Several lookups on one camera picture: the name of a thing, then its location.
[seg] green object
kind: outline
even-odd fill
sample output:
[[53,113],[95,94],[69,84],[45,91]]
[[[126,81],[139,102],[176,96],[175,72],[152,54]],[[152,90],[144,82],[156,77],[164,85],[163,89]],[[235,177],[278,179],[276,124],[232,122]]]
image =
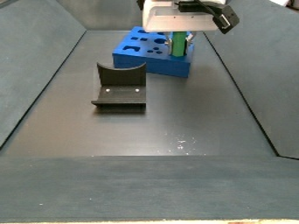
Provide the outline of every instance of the green object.
[[187,31],[175,31],[172,33],[172,56],[184,56]]

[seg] sloped wall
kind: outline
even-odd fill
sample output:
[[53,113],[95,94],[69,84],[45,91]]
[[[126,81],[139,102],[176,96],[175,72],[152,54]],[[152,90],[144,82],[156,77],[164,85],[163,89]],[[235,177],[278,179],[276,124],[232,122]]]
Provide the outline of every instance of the sloped wall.
[[231,0],[240,24],[207,32],[280,156],[299,158],[299,14],[264,0]]
[[56,1],[23,0],[0,9],[0,146],[84,32]]

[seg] white robot part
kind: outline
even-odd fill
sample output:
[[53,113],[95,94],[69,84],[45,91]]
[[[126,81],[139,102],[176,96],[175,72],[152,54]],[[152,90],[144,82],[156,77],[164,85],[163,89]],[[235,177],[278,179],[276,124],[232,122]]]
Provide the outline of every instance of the white robot part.
[[[224,4],[227,0],[202,0]],[[200,12],[179,12],[178,0],[146,0],[143,27],[147,32],[214,31],[218,26],[212,15]]]

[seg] blue foam block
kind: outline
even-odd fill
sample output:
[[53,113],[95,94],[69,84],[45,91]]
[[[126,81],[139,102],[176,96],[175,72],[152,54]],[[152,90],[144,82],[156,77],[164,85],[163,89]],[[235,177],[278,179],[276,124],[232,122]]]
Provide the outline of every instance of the blue foam block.
[[194,45],[188,55],[174,57],[168,54],[164,41],[162,32],[146,32],[143,27],[136,26],[112,53],[115,68],[138,67],[146,63],[148,73],[188,77]]

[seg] black bracket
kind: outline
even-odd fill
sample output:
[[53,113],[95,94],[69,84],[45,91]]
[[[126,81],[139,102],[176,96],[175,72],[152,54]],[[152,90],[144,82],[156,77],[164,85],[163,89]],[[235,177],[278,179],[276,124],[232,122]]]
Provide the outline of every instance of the black bracket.
[[146,105],[146,63],[132,68],[110,68],[98,64],[100,91],[96,106]]
[[227,33],[238,24],[239,16],[227,4],[202,2],[200,0],[179,2],[180,12],[204,12],[211,14],[212,21],[222,33]]

